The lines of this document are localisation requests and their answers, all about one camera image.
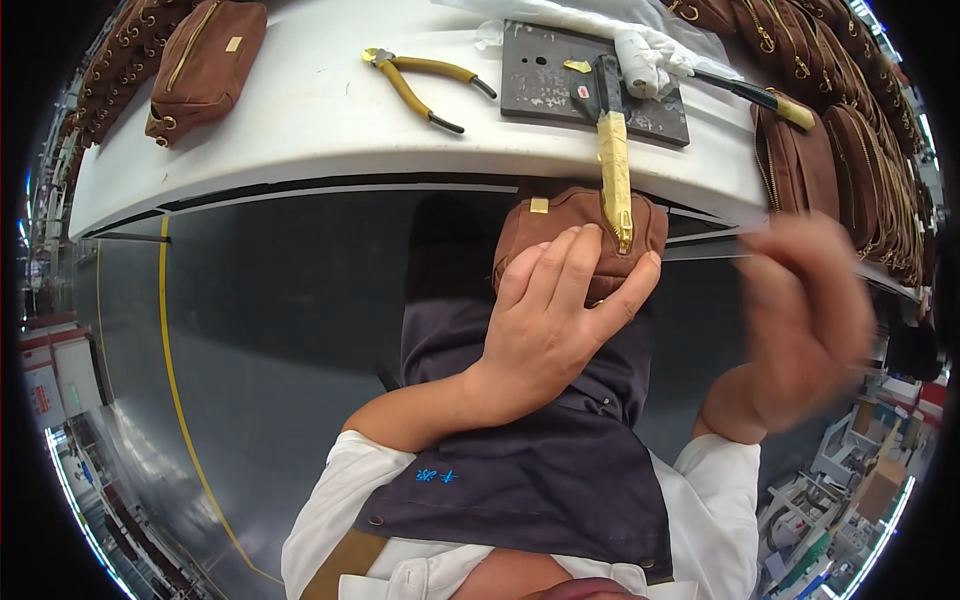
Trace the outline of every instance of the pliers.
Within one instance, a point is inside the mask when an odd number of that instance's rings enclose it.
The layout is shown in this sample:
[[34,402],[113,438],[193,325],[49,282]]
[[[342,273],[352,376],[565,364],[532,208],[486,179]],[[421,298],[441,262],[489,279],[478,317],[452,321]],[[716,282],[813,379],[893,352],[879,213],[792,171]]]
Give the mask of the pliers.
[[383,48],[367,48],[360,53],[360,56],[363,57],[363,60],[369,62],[381,73],[387,76],[387,79],[390,80],[391,84],[393,84],[396,93],[400,95],[400,98],[403,100],[403,102],[405,102],[406,105],[413,110],[413,112],[420,115],[427,121],[436,123],[444,129],[450,130],[454,133],[463,133],[464,128],[460,127],[459,125],[454,125],[449,121],[445,121],[435,115],[433,110],[428,108],[426,104],[417,98],[413,90],[410,89],[410,86],[407,85],[407,83],[403,80],[403,76],[400,75],[398,69],[446,75],[449,78],[459,80],[465,84],[474,84],[482,89],[483,92],[491,98],[496,98],[496,92],[493,91],[493,88],[483,83],[480,78],[477,77],[476,73],[467,71],[465,68],[459,67],[455,64],[450,64],[449,62],[398,57],[394,53],[387,52]]

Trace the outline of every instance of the dark apron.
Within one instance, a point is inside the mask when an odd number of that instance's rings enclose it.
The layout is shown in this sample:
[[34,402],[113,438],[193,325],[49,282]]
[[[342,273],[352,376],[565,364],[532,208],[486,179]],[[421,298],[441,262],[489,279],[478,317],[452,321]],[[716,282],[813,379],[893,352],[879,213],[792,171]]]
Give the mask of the dark apron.
[[[453,255],[457,264],[446,266],[436,255],[414,256],[408,289],[411,278],[421,289],[418,278],[449,282],[444,276],[461,273],[472,259]],[[403,385],[450,376],[480,358],[492,303],[474,291],[408,294]],[[637,564],[648,582],[668,579],[666,506],[650,454],[633,431],[647,394],[650,329],[644,308],[549,405],[426,448],[373,492],[353,527],[387,538]]]

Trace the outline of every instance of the gray metal plate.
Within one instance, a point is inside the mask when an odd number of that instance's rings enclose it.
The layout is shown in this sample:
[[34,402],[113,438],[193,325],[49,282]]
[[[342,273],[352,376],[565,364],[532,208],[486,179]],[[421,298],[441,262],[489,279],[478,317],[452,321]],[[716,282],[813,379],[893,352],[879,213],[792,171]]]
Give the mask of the gray metal plate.
[[[602,54],[615,54],[613,41],[539,25],[507,22],[503,37],[503,80],[500,114],[591,124],[570,102],[570,75],[565,60],[591,64]],[[662,102],[639,100],[623,89],[627,133],[686,146],[690,136],[680,90]]]

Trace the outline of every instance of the white shirt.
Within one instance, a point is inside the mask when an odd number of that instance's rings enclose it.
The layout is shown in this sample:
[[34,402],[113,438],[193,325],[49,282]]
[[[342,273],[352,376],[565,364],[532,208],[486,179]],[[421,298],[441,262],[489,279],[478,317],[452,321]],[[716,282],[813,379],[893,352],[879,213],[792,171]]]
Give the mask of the white shirt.
[[[337,438],[326,469],[283,543],[287,598],[299,600],[347,533],[370,494],[415,455],[371,442],[356,431]],[[671,468],[652,453],[670,521],[673,583],[647,587],[635,564],[557,556],[574,579],[609,577],[650,600],[748,598],[756,582],[756,482],[760,446],[717,435],[686,445]],[[391,538],[366,577],[343,575],[341,600],[447,600],[493,550],[490,546]]]

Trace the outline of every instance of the hand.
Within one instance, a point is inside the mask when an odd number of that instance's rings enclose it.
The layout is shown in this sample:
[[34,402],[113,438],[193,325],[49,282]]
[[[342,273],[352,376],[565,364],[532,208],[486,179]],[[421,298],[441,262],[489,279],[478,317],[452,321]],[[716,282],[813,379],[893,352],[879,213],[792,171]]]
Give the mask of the hand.
[[830,218],[776,217],[768,233],[741,240],[753,252],[736,263],[748,363],[714,383],[694,437],[712,431],[753,444],[814,415],[849,385],[875,321],[850,238]]
[[557,397],[657,286],[660,257],[648,252],[616,292],[585,308],[602,235],[595,224],[570,228],[507,267],[483,357],[465,372],[482,426],[519,419]]

